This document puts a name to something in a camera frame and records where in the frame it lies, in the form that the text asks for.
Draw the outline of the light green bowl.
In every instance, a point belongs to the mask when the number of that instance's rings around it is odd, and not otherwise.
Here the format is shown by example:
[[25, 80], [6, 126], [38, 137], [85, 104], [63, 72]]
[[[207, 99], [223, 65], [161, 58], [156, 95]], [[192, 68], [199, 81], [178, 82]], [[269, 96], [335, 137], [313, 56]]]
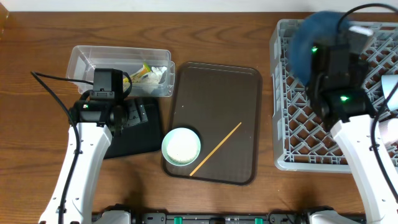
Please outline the light green bowl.
[[199, 156], [201, 141], [191, 129], [175, 128], [165, 135], [161, 150], [168, 163], [173, 166], [187, 166]]

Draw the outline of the wooden chopstick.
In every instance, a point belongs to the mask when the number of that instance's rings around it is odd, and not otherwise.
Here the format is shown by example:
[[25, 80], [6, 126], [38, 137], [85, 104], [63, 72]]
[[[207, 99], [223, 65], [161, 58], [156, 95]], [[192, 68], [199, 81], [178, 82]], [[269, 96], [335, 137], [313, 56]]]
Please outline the wooden chopstick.
[[189, 174], [192, 177], [205, 163], [206, 161], [231, 137], [231, 135], [242, 125], [242, 122], [238, 123], [217, 145], [216, 147], [194, 168]]

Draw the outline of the dark blue plate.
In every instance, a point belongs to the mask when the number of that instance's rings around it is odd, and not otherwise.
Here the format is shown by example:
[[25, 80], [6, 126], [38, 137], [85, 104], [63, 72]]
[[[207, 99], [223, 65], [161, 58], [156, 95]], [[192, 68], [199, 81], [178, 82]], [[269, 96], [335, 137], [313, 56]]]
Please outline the dark blue plate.
[[329, 90], [349, 85], [350, 46], [342, 14], [321, 11], [308, 16], [289, 42], [289, 62], [294, 77], [305, 87]]

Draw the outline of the light blue bowl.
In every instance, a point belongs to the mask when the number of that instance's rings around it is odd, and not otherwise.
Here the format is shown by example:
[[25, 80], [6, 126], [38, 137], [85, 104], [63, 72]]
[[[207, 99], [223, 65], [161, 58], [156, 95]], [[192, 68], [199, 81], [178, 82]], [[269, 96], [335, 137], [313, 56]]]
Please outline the light blue bowl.
[[[382, 92], [385, 98], [391, 93], [395, 85], [397, 84], [397, 75], [383, 75], [381, 77]], [[397, 91], [392, 95], [391, 99], [387, 103], [387, 107], [390, 111], [397, 110]]]

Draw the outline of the yellow green snack wrapper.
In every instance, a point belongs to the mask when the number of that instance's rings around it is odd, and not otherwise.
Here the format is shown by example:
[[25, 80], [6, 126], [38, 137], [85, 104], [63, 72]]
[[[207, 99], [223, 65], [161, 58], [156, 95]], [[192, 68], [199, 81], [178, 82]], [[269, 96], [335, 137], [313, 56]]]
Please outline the yellow green snack wrapper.
[[[150, 66], [148, 66], [146, 63], [143, 63], [142, 68], [140, 68], [137, 72], [130, 74], [129, 77], [133, 83], [140, 83], [144, 76], [151, 71], [152, 70]], [[123, 90], [126, 91], [129, 86], [130, 84], [128, 78], [123, 78]]]

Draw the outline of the pink plastic cup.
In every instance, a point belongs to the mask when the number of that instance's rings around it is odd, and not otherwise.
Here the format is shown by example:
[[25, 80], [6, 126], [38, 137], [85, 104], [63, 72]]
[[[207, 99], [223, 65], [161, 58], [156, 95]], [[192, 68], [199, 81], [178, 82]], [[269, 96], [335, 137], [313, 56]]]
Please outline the pink plastic cup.
[[385, 146], [390, 146], [398, 140], [398, 119], [392, 118], [379, 123], [381, 139]]

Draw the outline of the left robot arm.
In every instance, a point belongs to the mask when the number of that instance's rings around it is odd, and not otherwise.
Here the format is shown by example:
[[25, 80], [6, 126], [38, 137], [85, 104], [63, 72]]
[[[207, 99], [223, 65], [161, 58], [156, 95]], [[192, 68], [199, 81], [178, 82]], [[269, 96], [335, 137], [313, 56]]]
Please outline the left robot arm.
[[130, 76], [113, 68], [97, 68], [92, 89], [84, 92], [67, 109], [60, 98], [42, 81], [32, 76], [53, 96], [65, 112], [70, 128], [65, 159], [55, 190], [40, 223], [91, 223], [95, 189], [101, 165], [113, 137], [124, 129], [148, 121], [144, 105], [128, 100], [132, 88], [123, 85]]

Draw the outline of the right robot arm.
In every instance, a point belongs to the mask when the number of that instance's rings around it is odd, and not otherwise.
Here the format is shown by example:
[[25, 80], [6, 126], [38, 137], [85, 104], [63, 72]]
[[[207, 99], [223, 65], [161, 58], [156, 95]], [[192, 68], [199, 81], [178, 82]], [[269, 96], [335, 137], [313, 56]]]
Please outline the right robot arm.
[[379, 117], [362, 88], [368, 63], [349, 44], [310, 44], [306, 92], [343, 152], [359, 190], [367, 223], [397, 223], [397, 171], [382, 140]]

